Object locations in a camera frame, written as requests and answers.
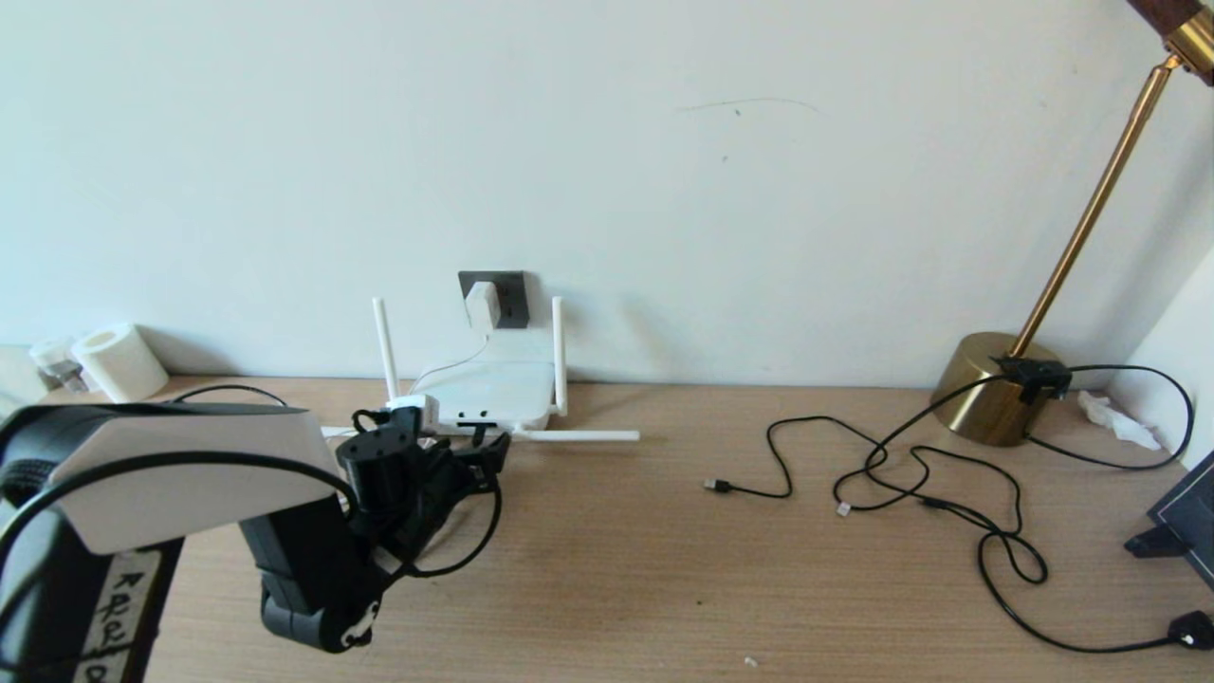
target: toilet paper roll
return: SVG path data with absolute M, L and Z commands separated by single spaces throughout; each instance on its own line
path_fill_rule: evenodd
M 169 382 L 134 324 L 103 326 L 72 346 L 72 355 L 115 404 L 142 402 Z

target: black clip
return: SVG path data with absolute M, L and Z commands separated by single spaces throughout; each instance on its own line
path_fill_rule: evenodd
M 1048 389 L 1051 399 L 1061 399 L 1071 388 L 1071 371 L 1059 362 L 1011 358 L 991 360 L 999 365 L 1009 382 L 1021 387 L 1021 403 L 1032 404 L 1042 389 Z

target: desk lamp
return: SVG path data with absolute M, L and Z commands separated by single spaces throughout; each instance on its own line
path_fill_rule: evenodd
M 1057 295 L 1071 266 L 1079 256 L 1083 243 L 1105 207 L 1122 169 L 1129 160 L 1147 119 L 1163 92 L 1168 76 L 1176 67 L 1197 74 L 1206 85 L 1214 86 L 1214 12 L 1199 0 L 1128 0 L 1130 5 L 1163 36 L 1168 58 L 1151 69 L 1138 102 L 1130 110 L 1129 121 L 1105 166 L 1096 189 L 1088 200 L 1088 207 L 1079 217 L 1071 241 L 1062 251 L 1054 272 L 1045 283 L 1037 304 L 1025 320 L 1020 334 L 1012 336 L 1000 331 L 978 331 L 961 338 L 952 360 L 936 387 L 932 402 L 965 387 L 966 385 L 1004 374 L 1009 362 L 1027 359 L 1056 363 L 1057 357 L 1033 343 L 1033 335 L 1040 326 L 1054 296 Z M 938 408 L 936 417 L 946 427 L 980 444 L 1014 446 L 1020 444 L 1033 421 L 1051 398 L 1049 392 L 1026 392 L 1021 381 L 1000 380 L 975 387 L 955 400 Z

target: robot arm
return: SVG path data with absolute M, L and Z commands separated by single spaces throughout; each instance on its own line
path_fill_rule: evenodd
M 141 681 L 183 537 L 232 522 L 261 571 L 272 633 L 331 653 L 369 643 L 384 592 L 431 575 L 414 563 L 452 510 L 493 494 L 494 523 L 469 559 L 483 548 L 510 437 L 422 446 L 422 410 L 359 412 L 375 425 L 356 425 L 339 449 L 348 486 L 306 411 L 161 404 L 12 416 L 0 427 L 0 682 Z

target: desk surface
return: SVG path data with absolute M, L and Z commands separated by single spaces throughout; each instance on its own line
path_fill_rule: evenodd
M 175 379 L 164 395 L 217 382 Z M 382 400 L 371 381 L 240 382 L 313 410 L 322 425 L 344 426 Z M 643 440 L 516 444 L 497 537 L 458 574 L 397 584 L 370 647 L 325 655 L 267 633 L 257 574 L 228 527 L 186 542 L 148 681 L 1209 681 L 1206 653 L 1093 656 L 1032 639 L 977 575 L 981 533 L 952 516 L 904 503 L 838 517 L 832 483 L 866 450 L 829 425 L 778 433 L 796 482 L 790 500 L 700 486 L 724 478 L 778 489 L 764 444 L 776 419 L 829 414 L 884 434 L 925 404 L 913 391 L 574 386 L 572 415 L 554 427 L 637 428 Z M 1054 406 L 1038 434 L 1108 457 L 1151 457 L 1073 405 Z M 1144 513 L 1180 479 L 1179 467 L 1106 472 L 1032 446 L 976 446 L 930 420 L 897 443 L 898 459 L 919 443 L 989 459 L 1020 479 L 1026 536 L 1051 577 L 1031 587 L 994 551 L 991 564 L 1046 633 L 1122 644 L 1212 607 L 1186 563 L 1122 550 L 1150 527 Z M 909 466 L 890 472 L 917 477 Z M 942 463 L 925 493 L 1009 519 L 1008 485 L 985 468 Z M 862 503 L 879 494 L 856 484 L 847 496 Z M 430 567 L 478 540 L 492 501 L 466 506 Z

